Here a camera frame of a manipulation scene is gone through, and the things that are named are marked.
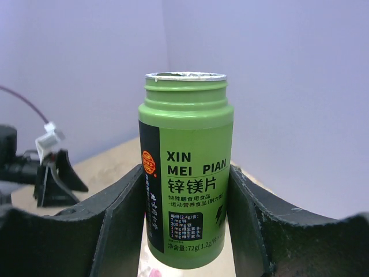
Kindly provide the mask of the green pill bottle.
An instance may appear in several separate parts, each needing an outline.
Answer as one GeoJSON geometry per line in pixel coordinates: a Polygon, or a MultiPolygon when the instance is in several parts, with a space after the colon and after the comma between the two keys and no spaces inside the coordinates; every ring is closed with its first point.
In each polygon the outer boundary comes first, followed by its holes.
{"type": "Polygon", "coordinates": [[[177,269],[212,262],[225,240],[234,108],[219,73],[145,77],[138,109],[148,246],[177,269]]]}

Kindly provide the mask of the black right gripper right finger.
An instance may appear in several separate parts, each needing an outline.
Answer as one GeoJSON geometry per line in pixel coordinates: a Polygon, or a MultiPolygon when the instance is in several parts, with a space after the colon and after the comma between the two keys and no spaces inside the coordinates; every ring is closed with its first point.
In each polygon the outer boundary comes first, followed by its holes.
{"type": "Polygon", "coordinates": [[[231,167],[228,222],[237,276],[367,276],[368,213],[299,208],[231,167]]]}

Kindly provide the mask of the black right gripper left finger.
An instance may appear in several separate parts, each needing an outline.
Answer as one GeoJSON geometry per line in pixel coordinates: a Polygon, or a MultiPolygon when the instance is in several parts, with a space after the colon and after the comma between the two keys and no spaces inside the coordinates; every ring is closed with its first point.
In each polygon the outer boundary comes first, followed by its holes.
{"type": "Polygon", "coordinates": [[[2,276],[137,276],[142,167],[54,216],[1,207],[2,276]]]}

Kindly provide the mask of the pink weekly pill organizer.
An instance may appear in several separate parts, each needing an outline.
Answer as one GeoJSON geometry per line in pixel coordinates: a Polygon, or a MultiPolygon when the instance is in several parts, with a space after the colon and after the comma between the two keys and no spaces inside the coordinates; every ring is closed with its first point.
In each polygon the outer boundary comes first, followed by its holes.
{"type": "Polygon", "coordinates": [[[157,268],[153,268],[151,269],[151,271],[149,272],[148,277],[162,277],[162,273],[159,269],[157,268]]]}

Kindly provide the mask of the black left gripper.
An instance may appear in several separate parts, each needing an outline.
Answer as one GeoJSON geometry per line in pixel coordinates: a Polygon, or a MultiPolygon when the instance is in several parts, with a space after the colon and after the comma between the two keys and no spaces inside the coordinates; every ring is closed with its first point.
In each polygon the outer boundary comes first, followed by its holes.
{"type": "Polygon", "coordinates": [[[1,181],[35,185],[34,198],[37,207],[67,207],[79,203],[72,193],[89,192],[88,187],[74,171],[68,151],[61,149],[55,162],[40,166],[35,152],[22,155],[1,156],[1,181]]]}

